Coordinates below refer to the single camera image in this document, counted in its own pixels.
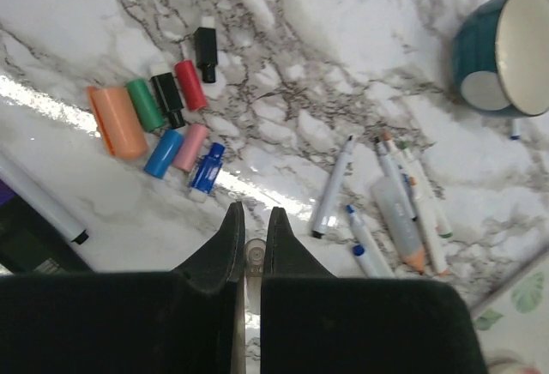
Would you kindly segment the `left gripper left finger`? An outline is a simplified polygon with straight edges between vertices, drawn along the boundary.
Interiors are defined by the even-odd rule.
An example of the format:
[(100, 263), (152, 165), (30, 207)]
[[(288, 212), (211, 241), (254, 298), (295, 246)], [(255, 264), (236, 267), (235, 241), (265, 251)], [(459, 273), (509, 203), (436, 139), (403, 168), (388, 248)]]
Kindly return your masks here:
[(167, 272), (1, 280), (4, 373), (242, 373), (244, 210)]

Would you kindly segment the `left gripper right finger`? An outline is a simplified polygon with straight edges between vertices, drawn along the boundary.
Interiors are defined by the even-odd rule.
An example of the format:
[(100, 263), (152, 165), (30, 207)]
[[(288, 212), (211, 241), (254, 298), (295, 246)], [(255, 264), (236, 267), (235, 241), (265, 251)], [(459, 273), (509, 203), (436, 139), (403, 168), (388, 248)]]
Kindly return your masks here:
[(427, 279), (338, 278), (271, 212), (261, 293), (264, 373), (484, 373), (465, 302)]

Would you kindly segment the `blue capped white marker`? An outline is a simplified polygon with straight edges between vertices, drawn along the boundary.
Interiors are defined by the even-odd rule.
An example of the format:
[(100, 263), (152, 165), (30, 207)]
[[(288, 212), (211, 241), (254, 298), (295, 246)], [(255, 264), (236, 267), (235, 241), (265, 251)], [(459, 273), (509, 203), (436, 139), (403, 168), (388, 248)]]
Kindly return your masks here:
[(352, 205), (346, 205), (346, 211), (351, 233), (358, 241), (353, 247), (353, 255), (360, 267), (371, 278), (394, 278), (392, 268), (385, 260), (359, 212)]

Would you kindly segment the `clear gel pen cap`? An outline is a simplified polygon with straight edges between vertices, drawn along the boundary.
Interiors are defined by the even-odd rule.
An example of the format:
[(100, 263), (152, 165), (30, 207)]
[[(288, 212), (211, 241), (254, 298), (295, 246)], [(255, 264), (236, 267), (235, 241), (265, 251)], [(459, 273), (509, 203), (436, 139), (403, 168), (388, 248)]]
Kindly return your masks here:
[(265, 258), (266, 242), (253, 238), (244, 246), (246, 293), (250, 313), (261, 313), (262, 273)]

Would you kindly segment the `white pen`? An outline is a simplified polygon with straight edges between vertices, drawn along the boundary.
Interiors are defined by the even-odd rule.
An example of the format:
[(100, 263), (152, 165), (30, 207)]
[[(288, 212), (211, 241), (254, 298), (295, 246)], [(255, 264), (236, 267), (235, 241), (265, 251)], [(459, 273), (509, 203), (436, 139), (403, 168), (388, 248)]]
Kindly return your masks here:
[(323, 195), (320, 198), (311, 227), (311, 234), (314, 238), (321, 238), (329, 226), (329, 219), (335, 208), (347, 165), (352, 156), (353, 146), (354, 136), (350, 135), (335, 161), (334, 168), (329, 175)]

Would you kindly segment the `red capped white marker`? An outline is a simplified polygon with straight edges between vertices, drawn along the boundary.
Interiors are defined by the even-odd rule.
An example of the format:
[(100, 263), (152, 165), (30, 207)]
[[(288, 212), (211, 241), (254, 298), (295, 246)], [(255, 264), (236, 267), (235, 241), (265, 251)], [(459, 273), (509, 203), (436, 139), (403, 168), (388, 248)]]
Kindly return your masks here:
[(443, 253), (442, 238), (437, 233), (435, 216), (431, 210), (431, 204), (425, 196), (417, 175), (412, 171), (403, 152), (398, 148), (399, 142), (396, 142), (388, 131), (382, 133), (382, 139), (400, 174), (406, 177), (407, 185), (405, 189), (409, 201), (412, 203), (417, 214), (416, 223), (419, 226), (421, 237), (431, 259), (431, 267), (435, 274), (446, 275), (449, 272), (449, 264)]

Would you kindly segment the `orange highlighter clear cap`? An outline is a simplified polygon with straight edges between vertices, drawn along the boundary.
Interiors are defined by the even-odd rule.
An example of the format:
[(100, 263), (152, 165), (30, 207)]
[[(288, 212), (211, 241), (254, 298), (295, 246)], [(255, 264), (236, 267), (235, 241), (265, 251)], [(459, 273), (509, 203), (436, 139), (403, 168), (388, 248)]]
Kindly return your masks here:
[(396, 185), (390, 178), (382, 177), (372, 185), (371, 192), (401, 260), (423, 274), (425, 249)]

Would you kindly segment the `dark blue pen cap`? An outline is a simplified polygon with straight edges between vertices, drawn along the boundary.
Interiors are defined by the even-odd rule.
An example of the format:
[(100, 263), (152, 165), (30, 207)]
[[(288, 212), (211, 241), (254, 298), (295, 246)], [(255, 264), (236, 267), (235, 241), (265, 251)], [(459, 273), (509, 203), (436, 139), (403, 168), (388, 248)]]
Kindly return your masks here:
[(225, 146), (213, 142), (208, 153), (205, 154), (190, 182), (189, 198), (195, 202), (204, 202), (214, 188), (215, 180), (222, 168), (222, 157)]

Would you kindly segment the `green white marker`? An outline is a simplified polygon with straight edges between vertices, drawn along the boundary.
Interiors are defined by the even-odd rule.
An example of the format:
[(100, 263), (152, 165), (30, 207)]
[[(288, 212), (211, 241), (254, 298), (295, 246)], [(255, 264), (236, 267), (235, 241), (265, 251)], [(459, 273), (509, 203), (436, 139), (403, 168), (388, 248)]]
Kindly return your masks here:
[(425, 192), (425, 196), (427, 197), (427, 199), (431, 204), (431, 210), (435, 216), (436, 229), (437, 229), (438, 235), (441, 238), (450, 238), (453, 235), (453, 229), (448, 221), (446, 213), (443, 211), (443, 207), (441, 203), (438, 201), (437, 197), (435, 196), (431, 183), (428, 177), (426, 176), (425, 170), (421, 165), (421, 163), (419, 162), (419, 159), (414, 156), (407, 142), (400, 141), (398, 143), (398, 148), (403, 152), (403, 155), (408, 165), (412, 168), (412, 171), (417, 175), (419, 182), (423, 187), (423, 191)]

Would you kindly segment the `pink pen cap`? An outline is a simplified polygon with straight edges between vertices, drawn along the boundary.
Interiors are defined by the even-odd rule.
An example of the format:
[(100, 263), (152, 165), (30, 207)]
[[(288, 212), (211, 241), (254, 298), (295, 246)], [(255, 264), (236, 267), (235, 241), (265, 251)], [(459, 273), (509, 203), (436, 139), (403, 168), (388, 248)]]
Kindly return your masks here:
[(205, 125), (193, 123), (185, 131), (184, 142), (172, 161), (172, 166), (183, 172), (190, 172), (198, 159), (207, 136), (208, 128)]

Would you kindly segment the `black capped white marker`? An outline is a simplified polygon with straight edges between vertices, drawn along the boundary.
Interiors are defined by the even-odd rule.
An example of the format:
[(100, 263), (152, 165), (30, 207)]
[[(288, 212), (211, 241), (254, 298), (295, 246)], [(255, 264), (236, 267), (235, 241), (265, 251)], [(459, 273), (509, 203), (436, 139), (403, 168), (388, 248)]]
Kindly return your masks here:
[(374, 138), (374, 144), (377, 151), (377, 155), (380, 161), (380, 165), (384, 174), (392, 181), (396, 187), (397, 194), (400, 197), (404, 211), (407, 216), (412, 220), (417, 220), (417, 214), (413, 208), (412, 203), (409, 201), (407, 196), (407, 191), (404, 188), (403, 177), (400, 174), (399, 169), (397, 168), (396, 163), (394, 162), (392, 156), (389, 154), (388, 149), (384, 145), (383, 141), (379, 136)]

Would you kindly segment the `green pen cap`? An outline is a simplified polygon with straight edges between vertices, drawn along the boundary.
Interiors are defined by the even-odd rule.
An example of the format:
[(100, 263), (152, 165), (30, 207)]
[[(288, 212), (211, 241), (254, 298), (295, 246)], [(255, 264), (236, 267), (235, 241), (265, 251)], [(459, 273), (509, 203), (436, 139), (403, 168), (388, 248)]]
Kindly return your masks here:
[(165, 120), (143, 79), (134, 79), (126, 83), (141, 126), (146, 132), (152, 132), (165, 126)]

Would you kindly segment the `red pen cap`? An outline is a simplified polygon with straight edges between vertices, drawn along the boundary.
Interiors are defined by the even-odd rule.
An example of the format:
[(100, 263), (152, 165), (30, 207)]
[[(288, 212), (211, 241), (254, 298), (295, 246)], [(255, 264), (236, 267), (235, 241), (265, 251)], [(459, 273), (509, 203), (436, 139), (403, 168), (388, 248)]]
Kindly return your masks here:
[(188, 109), (194, 112), (206, 108), (208, 101), (202, 91), (195, 65), (190, 60), (184, 60), (175, 64), (174, 71)]

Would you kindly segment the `black pen cap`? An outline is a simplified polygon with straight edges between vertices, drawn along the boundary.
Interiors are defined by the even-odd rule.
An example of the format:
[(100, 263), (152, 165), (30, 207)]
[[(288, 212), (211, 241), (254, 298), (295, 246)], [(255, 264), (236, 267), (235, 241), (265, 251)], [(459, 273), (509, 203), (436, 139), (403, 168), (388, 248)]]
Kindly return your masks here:
[(149, 72), (150, 82), (162, 114), (173, 129), (184, 127), (186, 125), (182, 114), (184, 107), (170, 67), (167, 63), (153, 63), (149, 66)]
[(218, 65), (217, 34), (214, 18), (204, 16), (194, 32), (196, 67), (202, 72), (204, 83), (216, 83)]

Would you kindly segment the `dark blue capped marker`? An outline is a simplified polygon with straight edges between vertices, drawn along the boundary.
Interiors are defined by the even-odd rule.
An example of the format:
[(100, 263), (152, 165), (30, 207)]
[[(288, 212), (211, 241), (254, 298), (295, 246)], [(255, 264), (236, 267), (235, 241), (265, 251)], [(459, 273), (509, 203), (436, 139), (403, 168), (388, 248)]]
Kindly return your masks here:
[(521, 139), (521, 121), (518, 118), (510, 120), (510, 139), (518, 141)]

